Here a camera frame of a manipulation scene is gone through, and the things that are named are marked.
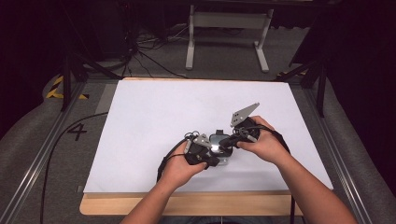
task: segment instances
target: wire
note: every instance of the wire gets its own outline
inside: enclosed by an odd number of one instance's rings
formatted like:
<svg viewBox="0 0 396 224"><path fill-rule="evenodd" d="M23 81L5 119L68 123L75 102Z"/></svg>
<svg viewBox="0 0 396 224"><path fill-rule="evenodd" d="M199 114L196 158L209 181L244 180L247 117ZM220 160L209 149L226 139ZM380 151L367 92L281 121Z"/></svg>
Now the wire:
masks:
<svg viewBox="0 0 396 224"><path fill-rule="evenodd" d="M114 64L114 65L110 65L110 66L104 67L104 68L107 69L108 71L114 71L114 70L116 70L118 68L123 67L125 64L127 64L129 62L127 59L124 59L125 57L126 56L122 56L121 57L121 59L120 59L121 62L120 63ZM89 72L89 73L100 73L100 71L98 71L98 70L96 70L94 68L91 68L91 67L84 67L84 69L87 72Z"/></svg>
<svg viewBox="0 0 396 224"><path fill-rule="evenodd" d="M146 56L146 57L147 57L148 59L150 59L152 62L154 62L154 63L156 63L157 65L159 65L161 68L163 68L163 69L164 69L165 71L167 71L168 73L170 73L170 74L172 74L172 75L174 75L174 76L177 76L177 77L187 78L187 77L184 77L184 76L182 76L182 75L179 75L179 74L176 74L176 73L170 71L169 69L167 69L167 68L165 68L164 66L162 66L161 64L157 63L154 59L150 58L147 54L143 53L142 51L138 50L138 52L139 52L140 54Z"/></svg>
<svg viewBox="0 0 396 224"><path fill-rule="evenodd" d="M127 66L127 63L124 65L124 69L122 70L122 74L121 74L122 77L123 77L124 74L125 74L126 66Z"/></svg>
<svg viewBox="0 0 396 224"><path fill-rule="evenodd" d="M128 72L129 72L129 77L132 77L132 71L131 68L129 67L129 64L128 64Z"/></svg>
<svg viewBox="0 0 396 224"><path fill-rule="evenodd" d="M183 37L178 37L179 35L184 35L183 33L185 33L188 28L189 28L189 26L186 25L181 30L177 31L177 33L175 35L172 35L172 36L168 35L168 37L166 37L165 40L161 40L160 38L156 38L156 37L154 37L154 35L147 36L148 33L143 33L143 34L139 35L139 37L137 38L137 39L141 39L141 40L138 40L136 43L138 45L138 48L140 50L143 50L143 51L149 51L149 50L153 50L153 49L160 49L163 46L165 46L167 44L170 44L170 43L177 42L180 39L188 40L188 39L183 38ZM141 45L141 44L147 44L149 42L152 42L152 45L150 47Z"/></svg>
<svg viewBox="0 0 396 224"><path fill-rule="evenodd" d="M149 70L147 69L147 67L143 66L143 64L142 64L135 56L134 56L134 58L140 63L140 66L142 66L142 68L146 69L146 71L148 72L148 75L149 75L150 77L153 77L153 76L151 75L151 73L149 72Z"/></svg>
<svg viewBox="0 0 396 224"><path fill-rule="evenodd" d="M95 114L95 115L90 115L88 117L82 118L82 119L78 119L77 121L73 122L72 124L70 124L69 126L67 126L67 128L65 128L61 134L59 134L58 138L56 139L52 149L50 150L49 153L49 157L47 159L47 168L46 168L46 173L44 175L44 184L43 184L43 189L41 191L41 205L40 205L40 224L44 223L44 204L45 204L45 199L46 199L46 186L47 186L47 182L48 182L48 175L49 175L49 171L50 171L50 160L52 159L52 155L53 155L53 151L56 148L56 145L58 145L59 140L61 140L61 137L70 129L72 128L74 125L76 125L79 122L82 122L85 119L91 119L94 117L99 117L102 115L106 115L108 114L108 112L105 113L100 113L100 114Z"/></svg>
<svg viewBox="0 0 396 224"><path fill-rule="evenodd" d="M172 158L174 158L174 157L176 157L176 156L184 156L185 154L183 153L183 154L175 154L175 155L172 155L172 156L170 156L168 159L167 159L167 161L169 161L170 159L172 159Z"/></svg>
<svg viewBox="0 0 396 224"><path fill-rule="evenodd" d="M160 164L160 167L158 167L158 174L157 174L157 182L160 180L161 176L163 175L163 169L165 169L166 163L168 161L168 158L172 153L182 144L184 143L186 138L183 138L180 142L178 142L169 152L166 154L166 156L163 157L163 161Z"/></svg>

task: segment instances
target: metal rod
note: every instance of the metal rod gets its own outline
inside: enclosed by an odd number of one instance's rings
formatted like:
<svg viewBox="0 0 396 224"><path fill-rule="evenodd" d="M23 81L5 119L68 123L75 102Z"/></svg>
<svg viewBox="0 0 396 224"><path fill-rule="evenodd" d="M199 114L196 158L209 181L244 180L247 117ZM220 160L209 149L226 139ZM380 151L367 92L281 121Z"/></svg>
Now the metal rod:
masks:
<svg viewBox="0 0 396 224"><path fill-rule="evenodd" d="M372 224L372 220L361 200L361 196L359 195L358 190L356 189L355 181L350 175L346 164L340 154L340 151L337 145L332 138L332 134L327 126L325 118L321 118L316 106L315 106L315 96L312 90L304 89L305 96L308 99L308 103L315 114L315 117L318 121L320 129L323 132L323 135L326 139L326 142L329 146L329 154L332 159L332 163L335 167L335 170L338 174L339 179L341 180L341 184L343 185L344 192L349 200L353 213L355 214L356 219L360 224Z"/></svg>
<svg viewBox="0 0 396 224"><path fill-rule="evenodd" d="M84 89L85 83L77 83L75 89L73 90L72 100L69 106L66 108L64 112L61 112L56 118L54 124L52 125L49 134L41 146L40 150L37 152L35 159L30 165L29 169L26 171L22 182L20 183L18 189L14 193L14 196L8 203L6 210L3 215L0 217L0 224L8 224L12 223L17 214L19 213L21 206L23 205L25 199L29 195L30 190L35 184L38 176L42 168L44 167L50 150L53 147L55 139L61 133L61 128L63 127L67 116L70 114L70 111L73 107L73 104L76 102L78 97L81 95L82 90Z"/></svg>

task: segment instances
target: metal bracket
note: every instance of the metal bracket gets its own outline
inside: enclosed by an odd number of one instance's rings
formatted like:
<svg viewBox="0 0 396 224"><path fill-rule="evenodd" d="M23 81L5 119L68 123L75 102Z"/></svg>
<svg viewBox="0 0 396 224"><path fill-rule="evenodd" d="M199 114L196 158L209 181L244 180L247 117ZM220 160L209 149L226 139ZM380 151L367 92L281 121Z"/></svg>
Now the metal bracket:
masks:
<svg viewBox="0 0 396 224"><path fill-rule="evenodd" d="M193 142L197 145L203 146L203 147L208 147L212 148L212 144L210 144L209 139L206 137L206 134L201 134L198 137L196 137Z"/></svg>
<svg viewBox="0 0 396 224"><path fill-rule="evenodd" d="M256 103L253 105L250 105L246 108L243 108L241 110L238 110L233 113L233 117L231 118L231 124L230 126L233 128L236 125L242 123L245 119L248 118L248 116L260 105L260 103Z"/></svg>

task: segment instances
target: white paper sheet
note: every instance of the white paper sheet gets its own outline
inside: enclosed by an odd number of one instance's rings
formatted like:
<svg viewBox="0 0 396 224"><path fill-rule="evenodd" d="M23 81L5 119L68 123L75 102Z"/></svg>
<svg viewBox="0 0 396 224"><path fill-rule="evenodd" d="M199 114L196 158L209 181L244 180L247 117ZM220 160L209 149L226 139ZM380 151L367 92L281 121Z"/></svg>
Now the white paper sheet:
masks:
<svg viewBox="0 0 396 224"><path fill-rule="evenodd" d="M185 133L231 134L233 112L260 103L252 115L280 132L291 154L332 189L290 87L237 81L120 81L85 193L148 192L163 156ZM288 189L276 167L243 149L226 166L209 167L177 191Z"/></svg>

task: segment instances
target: hand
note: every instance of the hand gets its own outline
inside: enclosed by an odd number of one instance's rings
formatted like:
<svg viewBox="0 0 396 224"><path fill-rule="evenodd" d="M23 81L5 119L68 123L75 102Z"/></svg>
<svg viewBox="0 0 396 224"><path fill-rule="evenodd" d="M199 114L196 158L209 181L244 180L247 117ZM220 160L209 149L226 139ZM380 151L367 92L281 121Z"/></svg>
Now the hand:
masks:
<svg viewBox="0 0 396 224"><path fill-rule="evenodd" d="M181 144L172 155L184 154L184 148L186 148L187 142ZM189 165L184 156L175 156L168 160L165 169L163 170L163 176L160 181L166 182L166 185L173 190L185 185L192 178L203 171L206 167L206 162L202 162L196 165Z"/></svg>
<svg viewBox="0 0 396 224"><path fill-rule="evenodd" d="M274 127L260 116L251 117L257 124L264 125L271 130ZM237 145L246 151L251 151L262 160L272 162L274 164L281 160L282 157L289 155L285 148L277 141L277 139L265 130L260 130L260 137L255 143L238 142Z"/></svg>

